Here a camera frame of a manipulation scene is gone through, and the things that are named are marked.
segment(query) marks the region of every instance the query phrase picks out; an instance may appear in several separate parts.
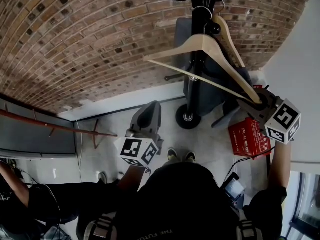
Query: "person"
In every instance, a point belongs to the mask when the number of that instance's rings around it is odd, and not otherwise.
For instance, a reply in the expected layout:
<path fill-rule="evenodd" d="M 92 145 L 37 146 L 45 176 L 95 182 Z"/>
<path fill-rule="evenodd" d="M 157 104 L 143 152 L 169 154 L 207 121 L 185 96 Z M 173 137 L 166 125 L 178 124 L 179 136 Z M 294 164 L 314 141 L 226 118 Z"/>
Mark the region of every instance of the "person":
<path fill-rule="evenodd" d="M 290 143 L 276 143 L 268 187 L 243 212 L 230 205 L 212 173 L 195 163 L 193 152 L 183 162 L 172 148 L 167 156 L 168 162 L 116 212 L 100 210 L 100 218 L 86 227 L 85 240 L 239 239 L 240 214 L 252 221 L 253 234 L 260 232 L 264 240 L 279 238 L 290 178 Z M 249 239 L 241 231 L 240 236 Z"/>
<path fill-rule="evenodd" d="M 0 201 L 0 228 L 13 239 L 39 239 L 53 225 L 71 222 L 80 214 L 85 218 L 81 222 L 96 218 L 96 213 L 100 214 L 99 209 L 108 204 L 108 199 L 112 203 L 122 195 L 137 192 L 139 184 L 131 181 L 135 178 L 131 174 L 136 175 L 137 171 L 141 169 L 129 168 L 120 187 L 117 186 L 119 180 L 107 184 L 107 176 L 102 172 L 98 183 L 37 183 L 29 188 L 10 166 L 0 161 L 0 174 L 13 192 L 8 201 Z"/>

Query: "wooden hanger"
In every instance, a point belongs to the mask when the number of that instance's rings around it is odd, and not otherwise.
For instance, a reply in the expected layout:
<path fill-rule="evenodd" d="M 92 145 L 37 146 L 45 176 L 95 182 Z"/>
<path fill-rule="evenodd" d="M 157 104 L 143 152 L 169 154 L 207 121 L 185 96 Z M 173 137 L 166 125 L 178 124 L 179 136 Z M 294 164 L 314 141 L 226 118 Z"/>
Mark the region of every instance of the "wooden hanger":
<path fill-rule="evenodd" d="M 192 35 L 180 47 L 145 56 L 143 58 L 143 61 L 145 61 L 145 62 L 149 61 L 151 63 L 155 63 L 155 64 L 158 64 L 158 65 L 161 65 L 161 66 L 167 67 L 169 69 L 173 69 L 173 70 L 180 72 L 181 69 L 179 69 L 179 68 L 172 67 L 172 66 L 154 61 L 154 60 L 164 58 L 164 57 L 179 55 L 179 54 L 197 52 L 197 51 L 204 51 L 216 63 L 218 63 L 220 65 L 220 67 L 222 67 L 241 86 L 241 88 L 249 95 L 249 97 L 253 100 L 254 103 L 261 104 L 261 101 L 260 101 L 258 94 L 250 86 L 250 84 L 248 84 L 242 78 L 242 76 L 237 71 L 235 71 L 235 69 L 229 64 L 229 62 L 226 60 L 225 56 L 223 55 L 223 53 L 219 47 L 219 44 L 211 36 L 204 35 L 204 34 Z"/>
<path fill-rule="evenodd" d="M 242 60 L 242 58 L 240 57 L 239 52 L 237 51 L 234 42 L 231 39 L 231 35 L 230 35 L 230 31 L 229 31 L 229 27 L 226 23 L 226 21 L 224 20 L 224 18 L 222 18 L 220 15 L 213 15 L 212 17 L 213 22 L 217 23 L 220 25 L 221 27 L 221 35 L 224 39 L 224 41 L 226 42 L 226 45 L 229 47 L 230 51 L 233 53 L 236 62 L 239 64 L 240 67 L 245 68 L 245 64 L 244 61 Z"/>

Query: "person's arm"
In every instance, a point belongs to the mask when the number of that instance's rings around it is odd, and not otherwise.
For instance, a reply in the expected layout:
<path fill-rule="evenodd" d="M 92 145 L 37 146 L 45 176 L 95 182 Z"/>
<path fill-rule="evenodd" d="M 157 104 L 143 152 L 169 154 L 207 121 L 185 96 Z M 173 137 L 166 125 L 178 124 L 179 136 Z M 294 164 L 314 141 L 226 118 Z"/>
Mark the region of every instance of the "person's arm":
<path fill-rule="evenodd" d="M 145 170 L 146 168 L 131 165 L 117 186 L 127 193 L 136 193 Z"/>
<path fill-rule="evenodd" d="M 29 205 L 29 188 L 24 184 L 17 175 L 11 170 L 9 166 L 0 162 L 0 174 L 3 176 L 5 181 L 8 183 L 10 188 L 13 190 L 16 197 L 28 207 Z"/>
<path fill-rule="evenodd" d="M 274 156 L 271 164 L 268 188 L 288 187 L 291 171 L 291 141 L 284 145 L 275 143 Z"/>

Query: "black shirt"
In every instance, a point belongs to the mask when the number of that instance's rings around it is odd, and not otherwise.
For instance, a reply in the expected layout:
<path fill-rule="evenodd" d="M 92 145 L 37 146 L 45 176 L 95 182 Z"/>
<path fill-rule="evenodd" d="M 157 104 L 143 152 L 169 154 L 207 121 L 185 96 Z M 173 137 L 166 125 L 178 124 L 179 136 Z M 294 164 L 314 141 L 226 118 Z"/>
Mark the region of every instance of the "black shirt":
<path fill-rule="evenodd" d="M 243 208 L 263 239 L 282 229 L 283 187 L 259 192 Z M 177 163 L 154 172 L 133 197 L 124 198 L 114 225 L 118 240 L 237 239 L 239 217 L 209 170 Z"/>

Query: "black and white marker cube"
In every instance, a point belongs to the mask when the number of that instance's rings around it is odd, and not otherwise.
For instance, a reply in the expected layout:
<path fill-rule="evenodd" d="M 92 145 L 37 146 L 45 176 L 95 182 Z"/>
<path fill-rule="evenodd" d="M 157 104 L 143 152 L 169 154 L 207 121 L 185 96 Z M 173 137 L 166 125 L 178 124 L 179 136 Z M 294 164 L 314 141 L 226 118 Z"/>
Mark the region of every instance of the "black and white marker cube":
<path fill-rule="evenodd" d="M 159 148 L 151 138 L 121 138 L 119 156 L 131 166 L 148 168 Z"/>
<path fill-rule="evenodd" d="M 265 129 L 269 138 L 288 144 L 301 125 L 300 111 L 287 99 L 278 107 L 266 122 Z"/>

